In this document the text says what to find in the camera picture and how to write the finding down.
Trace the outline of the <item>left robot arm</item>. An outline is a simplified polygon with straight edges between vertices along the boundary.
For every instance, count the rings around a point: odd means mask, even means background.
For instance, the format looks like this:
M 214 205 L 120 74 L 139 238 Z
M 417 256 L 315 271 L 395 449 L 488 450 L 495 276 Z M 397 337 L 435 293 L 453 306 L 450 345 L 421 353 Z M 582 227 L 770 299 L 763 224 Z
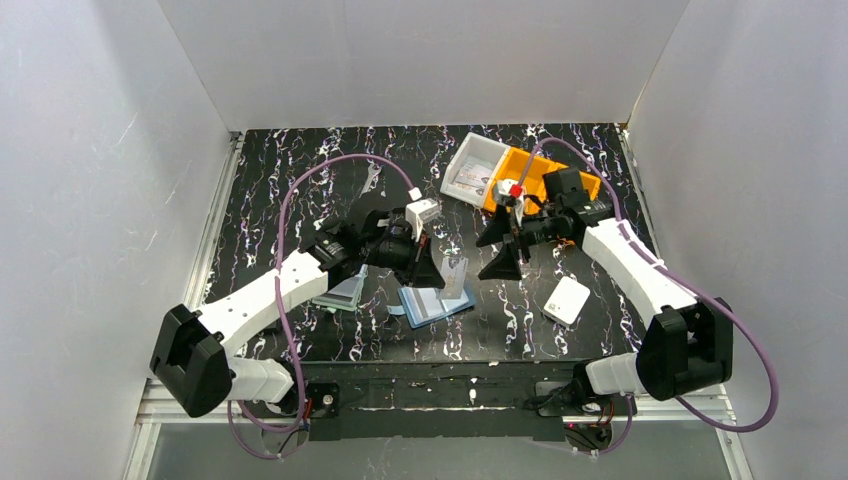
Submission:
M 321 296 L 365 265 L 389 269 L 403 286 L 442 288 L 427 223 L 440 214 L 432 199 L 391 211 L 372 210 L 359 222 L 325 222 L 278 267 L 196 310 L 178 304 L 162 320 L 149 368 L 191 418 L 225 401 L 280 403 L 304 392 L 295 366 L 237 357 L 242 345 L 281 313 Z

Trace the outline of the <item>VIP credit card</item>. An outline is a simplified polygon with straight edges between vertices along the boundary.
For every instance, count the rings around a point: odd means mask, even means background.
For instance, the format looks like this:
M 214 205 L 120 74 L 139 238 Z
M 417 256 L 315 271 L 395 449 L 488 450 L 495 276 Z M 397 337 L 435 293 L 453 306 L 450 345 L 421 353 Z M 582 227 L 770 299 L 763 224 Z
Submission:
M 440 273 L 445 281 L 440 290 L 439 299 L 459 300 L 464 293 L 464 284 L 468 268 L 468 258 L 464 256 L 445 257 L 442 261 Z

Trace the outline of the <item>blue leather card holder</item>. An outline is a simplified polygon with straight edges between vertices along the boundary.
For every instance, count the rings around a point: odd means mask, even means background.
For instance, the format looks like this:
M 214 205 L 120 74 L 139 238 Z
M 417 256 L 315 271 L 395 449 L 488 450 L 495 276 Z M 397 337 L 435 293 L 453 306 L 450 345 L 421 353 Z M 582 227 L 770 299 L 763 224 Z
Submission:
M 392 316 L 405 317 L 412 329 L 447 319 L 473 308 L 477 303 L 468 288 L 457 299 L 443 299 L 438 289 L 402 287 L 398 290 L 398 298 L 399 304 L 389 305 L 387 311 Z

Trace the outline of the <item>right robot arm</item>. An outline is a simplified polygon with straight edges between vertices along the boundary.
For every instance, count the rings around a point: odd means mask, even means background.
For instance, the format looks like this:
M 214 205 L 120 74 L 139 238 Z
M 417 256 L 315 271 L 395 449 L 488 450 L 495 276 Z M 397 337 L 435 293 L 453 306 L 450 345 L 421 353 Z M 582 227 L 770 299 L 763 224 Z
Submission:
M 659 259 L 632 237 L 628 222 L 615 218 L 613 206 L 591 199 L 576 169 L 546 173 L 543 184 L 545 200 L 525 194 L 515 180 L 495 183 L 494 216 L 476 244 L 501 248 L 479 279 L 520 280 L 532 246 L 571 241 L 615 281 L 646 328 L 638 351 L 575 367 L 563 396 L 574 402 L 612 394 L 668 400 L 729 380 L 729 318 L 659 272 Z

